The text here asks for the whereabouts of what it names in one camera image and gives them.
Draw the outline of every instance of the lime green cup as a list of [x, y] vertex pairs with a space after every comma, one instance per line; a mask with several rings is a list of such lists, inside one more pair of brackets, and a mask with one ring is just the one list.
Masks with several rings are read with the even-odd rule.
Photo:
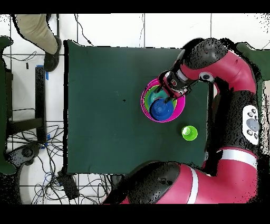
[[185, 126], [182, 129], [182, 136], [187, 141], [193, 141], [198, 136], [198, 131], [193, 126]]

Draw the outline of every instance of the floor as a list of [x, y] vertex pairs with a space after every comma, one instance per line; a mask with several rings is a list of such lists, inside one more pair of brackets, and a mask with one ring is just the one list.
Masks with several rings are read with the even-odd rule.
[[[83, 27], [83, 34], [98, 46], [180, 48], [197, 37], [226, 37], [234, 42], [246, 41], [256, 49], [270, 48], [270, 44], [267, 45], [270, 41], [267, 14], [60, 14], [61, 40], [71, 39], [80, 45], [89, 45], [75, 16]], [[49, 26], [56, 35], [55, 14], [52, 14]], [[19, 36], [9, 15], [0, 14], [0, 30], [0, 35], [10, 36], [14, 41], [10, 48], [4, 50], [3, 56], [7, 68], [14, 74], [13, 109], [34, 108], [35, 67], [43, 65], [44, 51]], [[110, 187], [104, 187], [105, 176], [76, 174], [74, 178], [80, 190], [76, 200], [68, 201], [57, 183], [54, 183], [57, 194], [49, 189], [43, 197], [42, 189], [52, 177], [48, 152], [52, 152], [56, 171], [63, 165], [63, 53], [62, 48], [59, 66], [49, 73], [46, 80], [46, 123], [51, 138], [48, 150], [40, 149], [40, 159], [36, 158], [31, 166], [24, 166], [22, 170], [20, 189], [24, 204], [96, 204], [102, 203], [105, 192], [110, 191]], [[18, 61], [27, 57], [27, 61]], [[269, 96], [270, 83], [265, 85]], [[33, 117], [34, 110], [31, 109], [13, 112], [13, 120]], [[34, 138], [34, 133], [28, 132], [25, 137]], [[21, 137], [18, 135], [8, 140], [9, 151], [23, 144]]]

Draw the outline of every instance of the black shoe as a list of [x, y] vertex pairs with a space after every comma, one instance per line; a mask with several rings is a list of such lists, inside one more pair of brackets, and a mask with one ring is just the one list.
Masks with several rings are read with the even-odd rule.
[[52, 72], [54, 69], [56, 69], [59, 63], [59, 52], [62, 46], [62, 42], [60, 38], [58, 38], [57, 36], [54, 36], [54, 37], [57, 41], [58, 48], [55, 54], [49, 54], [47, 52], [45, 53], [44, 69], [47, 72]]
[[49, 22], [51, 16], [52, 16], [52, 14], [46, 14], [46, 21], [47, 21], [47, 23]]

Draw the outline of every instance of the green table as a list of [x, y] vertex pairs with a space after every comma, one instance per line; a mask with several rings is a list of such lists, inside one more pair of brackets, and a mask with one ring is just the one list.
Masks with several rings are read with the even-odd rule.
[[[172, 122], [155, 123], [140, 106], [146, 85], [172, 66], [180, 49], [67, 46], [68, 173], [129, 173], [149, 160], [202, 165], [207, 84], [193, 86]], [[198, 129], [194, 141], [183, 139], [185, 125]]]

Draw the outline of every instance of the magenta bowl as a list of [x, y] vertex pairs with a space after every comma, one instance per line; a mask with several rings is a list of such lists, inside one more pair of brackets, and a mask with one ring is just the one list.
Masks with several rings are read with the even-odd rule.
[[175, 106], [175, 109], [172, 113], [172, 115], [170, 116], [170, 118], [168, 118], [167, 120], [155, 120], [151, 117], [151, 115], [149, 114], [149, 112], [146, 110], [146, 107], [144, 106], [144, 96], [147, 93], [147, 91], [152, 88], [155, 85], [159, 85], [159, 81], [158, 79], [154, 79], [151, 82], [148, 83], [148, 85], [146, 86], [146, 88], [144, 89], [144, 91], [142, 92], [141, 95], [141, 109], [143, 111], [143, 113], [153, 122], [158, 122], [158, 123], [165, 123], [165, 122], [170, 122], [172, 120], [174, 120], [175, 118], [177, 118], [183, 111], [184, 107], [185, 107], [185, 96], [182, 96], [180, 98], [177, 99], [177, 103]]

